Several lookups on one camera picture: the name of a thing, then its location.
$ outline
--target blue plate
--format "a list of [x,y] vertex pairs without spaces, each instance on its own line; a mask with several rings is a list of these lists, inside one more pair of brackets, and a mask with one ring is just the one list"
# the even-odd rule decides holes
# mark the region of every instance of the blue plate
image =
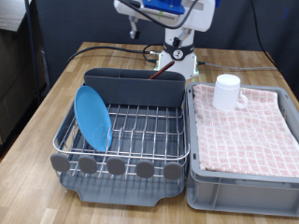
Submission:
[[[107,135],[111,128],[110,116],[100,95],[91,87],[82,86],[75,97],[78,127],[86,141],[98,151],[107,150]],[[108,138],[111,146],[112,131]]]

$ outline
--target cable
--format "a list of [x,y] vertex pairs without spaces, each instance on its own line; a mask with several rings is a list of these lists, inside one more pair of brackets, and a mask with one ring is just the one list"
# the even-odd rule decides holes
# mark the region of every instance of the cable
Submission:
[[135,10],[136,12],[140,13],[142,16],[148,18],[150,21],[153,21],[153,22],[155,22],[156,24],[161,25],[161,26],[163,26],[164,28],[171,29],[171,30],[176,30],[176,29],[180,28],[180,27],[185,23],[185,21],[189,18],[189,15],[190,15],[190,13],[192,12],[192,10],[193,10],[195,4],[198,2],[198,0],[195,0],[195,1],[192,3],[191,7],[189,8],[189,11],[188,11],[187,15],[185,16],[185,18],[183,19],[183,21],[182,21],[179,25],[176,25],[176,26],[169,26],[169,25],[166,25],[166,24],[164,24],[164,23],[161,23],[160,21],[157,21],[157,20],[153,19],[151,16],[149,16],[149,15],[148,15],[147,13],[145,13],[144,11],[141,11],[139,8],[137,8],[137,7],[133,6],[132,4],[126,2],[126,0],[119,0],[119,1],[122,2],[123,4],[125,4],[126,6],[130,7],[131,9]]
[[[144,59],[150,63],[156,63],[156,60],[148,59],[146,57],[146,49],[148,49],[151,46],[163,46],[163,45],[164,45],[163,43],[160,43],[160,44],[151,44],[151,45],[147,45],[146,47],[144,47],[144,49],[142,50],[142,55],[143,55]],[[151,53],[158,54],[159,52],[158,51],[150,51],[149,54],[151,54]]]
[[255,24],[255,31],[256,31],[256,35],[258,37],[258,40],[259,40],[259,44],[261,46],[261,49],[263,50],[263,53],[264,55],[269,59],[269,61],[276,67],[276,69],[281,73],[281,71],[278,69],[278,66],[277,64],[269,57],[269,55],[266,53],[266,51],[264,50],[263,48],[263,44],[262,44],[262,41],[261,41],[261,38],[260,38],[260,34],[259,34],[259,27],[258,27],[258,22],[257,22],[257,19],[256,19],[256,12],[255,12],[255,7],[253,5],[253,0],[250,0],[251,2],[251,6],[252,6],[252,11],[253,11],[253,17],[254,17],[254,24]]
[[275,70],[278,70],[276,67],[228,67],[228,66],[217,65],[217,64],[214,64],[214,63],[197,62],[197,65],[202,65],[202,64],[215,66],[215,67],[220,67],[220,68],[236,69],[236,70],[259,70],[259,69],[275,69]]
[[31,23],[31,14],[30,14],[30,6],[28,0],[25,1],[25,9],[27,14],[27,21],[28,21],[28,30],[29,30],[29,39],[30,39],[30,46],[31,46],[31,54],[32,54],[32,62],[34,66],[34,74],[36,77],[36,97],[37,97],[37,104],[40,105],[40,90],[39,90],[39,82],[38,82],[38,73],[37,73],[37,65],[36,65],[36,50],[35,50],[35,40],[34,40],[34,33],[33,27]]
[[86,49],[83,49],[81,51],[78,51],[77,53],[73,54],[68,60],[67,60],[67,64],[68,65],[73,58],[75,58],[77,55],[85,52],[85,51],[88,51],[88,50],[91,50],[91,49],[115,49],[115,50],[121,50],[121,51],[125,51],[125,52],[129,52],[129,53],[142,53],[142,54],[150,54],[149,51],[144,51],[144,50],[133,50],[133,49],[122,49],[122,48],[116,48],[116,47],[108,47],[108,46],[96,46],[96,47],[91,47],[91,48],[86,48]]

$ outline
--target wooden table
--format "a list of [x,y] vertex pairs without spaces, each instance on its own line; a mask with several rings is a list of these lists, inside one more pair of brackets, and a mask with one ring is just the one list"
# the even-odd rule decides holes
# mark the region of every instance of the wooden table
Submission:
[[[91,46],[117,46],[143,49],[144,46],[83,43]],[[199,61],[228,66],[271,66],[261,52],[221,49],[196,49]],[[42,105],[27,124],[3,162],[0,163],[0,223],[299,223],[295,217],[270,217],[248,214],[197,211],[186,202],[186,191],[162,199],[154,207],[84,203],[76,192],[66,191],[50,164],[55,152],[56,134],[83,74],[94,67],[152,69],[139,54],[111,49],[87,51],[64,70]],[[235,71],[201,65],[201,75],[190,81],[215,82],[217,75],[235,74],[242,84],[280,86],[291,96],[285,79],[278,71]]]

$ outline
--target blue robot part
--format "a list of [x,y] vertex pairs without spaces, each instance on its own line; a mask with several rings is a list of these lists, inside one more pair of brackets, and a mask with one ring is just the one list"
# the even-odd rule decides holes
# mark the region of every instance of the blue robot part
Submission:
[[143,0],[144,7],[156,9],[159,11],[169,12],[176,15],[185,13],[181,0]]
[[219,7],[220,4],[221,4],[221,0],[216,0],[216,7]]

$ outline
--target mug handle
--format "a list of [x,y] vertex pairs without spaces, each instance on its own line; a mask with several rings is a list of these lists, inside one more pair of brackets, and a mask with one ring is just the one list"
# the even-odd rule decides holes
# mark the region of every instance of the mug handle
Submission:
[[242,100],[244,101],[244,104],[240,104],[239,102],[236,102],[236,107],[242,109],[248,105],[249,99],[245,95],[243,95],[243,91],[240,92],[240,96],[241,96]]

